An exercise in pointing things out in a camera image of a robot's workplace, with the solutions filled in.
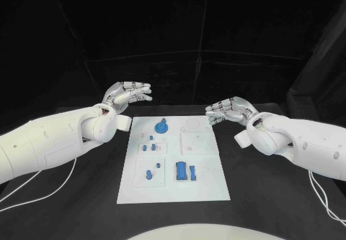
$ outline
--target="small blue piece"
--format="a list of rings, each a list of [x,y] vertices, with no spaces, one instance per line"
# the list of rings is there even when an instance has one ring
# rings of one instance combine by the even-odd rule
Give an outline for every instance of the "small blue piece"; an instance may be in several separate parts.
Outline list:
[[[186,163],[183,161],[176,163],[176,180],[187,180]]]
[[[189,166],[189,171],[190,171],[190,180],[196,181],[194,166]]]
[[[163,118],[161,121],[154,125],[154,130],[158,134],[164,134],[168,130],[168,125],[166,124],[166,119]]]
[[[147,170],[145,171],[145,179],[150,180],[151,178],[153,178],[151,171]]]

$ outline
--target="white platform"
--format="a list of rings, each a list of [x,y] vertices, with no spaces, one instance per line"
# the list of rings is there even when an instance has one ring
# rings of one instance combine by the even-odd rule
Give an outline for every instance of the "white platform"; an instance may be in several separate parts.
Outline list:
[[[230,200],[207,117],[164,118],[167,132],[163,134],[154,130],[163,117],[132,118],[117,204]],[[186,162],[187,180],[177,180],[177,162]],[[194,166],[194,181],[190,166]]]

